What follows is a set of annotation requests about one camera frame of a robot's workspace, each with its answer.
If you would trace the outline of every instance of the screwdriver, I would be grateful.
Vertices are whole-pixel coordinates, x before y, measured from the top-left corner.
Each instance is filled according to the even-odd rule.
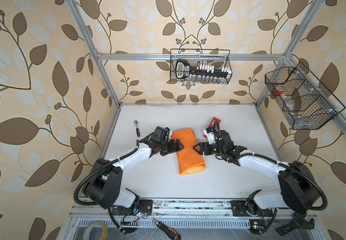
[[[171,229],[167,227],[165,224],[163,224],[160,221],[157,221],[156,219],[153,218],[153,222],[157,224],[157,228],[161,229],[166,233],[166,235],[171,239],[171,240],[181,240],[181,235],[178,234],[174,229]]]

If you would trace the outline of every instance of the mounting plate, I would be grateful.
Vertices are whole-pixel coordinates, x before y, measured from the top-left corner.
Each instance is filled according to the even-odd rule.
[[[234,200],[234,201],[230,201],[230,205],[232,207],[232,212],[233,212],[233,216],[234,217],[251,217],[251,215],[249,215],[246,211],[244,210],[239,210],[240,206],[245,206],[246,201],[244,200]],[[264,209],[264,217],[272,217],[273,216],[273,212],[270,209]],[[261,217],[262,216],[262,212],[260,212],[258,214],[257,217]]]

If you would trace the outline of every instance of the orange cloth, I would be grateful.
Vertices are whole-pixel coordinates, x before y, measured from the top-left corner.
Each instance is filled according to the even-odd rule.
[[[191,128],[174,132],[171,138],[179,139],[184,145],[184,149],[177,152],[180,175],[187,175],[205,170],[204,158],[193,149],[193,146],[197,144],[197,140],[195,132],[193,132]]]

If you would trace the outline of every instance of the floral wall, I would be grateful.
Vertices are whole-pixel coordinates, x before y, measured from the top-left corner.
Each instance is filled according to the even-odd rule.
[[[0,239],[60,235],[113,112],[63,1],[0,0]]]
[[[346,1],[325,2],[293,58],[307,65],[346,106]],[[261,112],[283,159],[307,164],[327,195],[328,208],[317,212],[327,237],[346,240],[345,134],[333,121],[315,131],[290,130],[273,96],[266,98]],[[341,114],[346,117],[346,109]]]
[[[308,0],[77,0],[103,53],[283,53]]]
[[[170,79],[170,66],[162,61],[105,62],[112,84],[123,103],[239,104],[254,103],[264,88],[264,74],[273,61],[231,61],[229,84],[201,84]]]

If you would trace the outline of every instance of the black wire basket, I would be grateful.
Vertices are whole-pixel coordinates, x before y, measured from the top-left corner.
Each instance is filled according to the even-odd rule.
[[[171,49],[170,82],[228,84],[233,73],[230,50]]]
[[[318,80],[318,87],[314,87],[306,78],[308,73]],[[265,74],[265,84],[271,98],[276,100],[295,130],[319,129],[345,109],[340,100],[302,62],[296,67],[282,67]]]

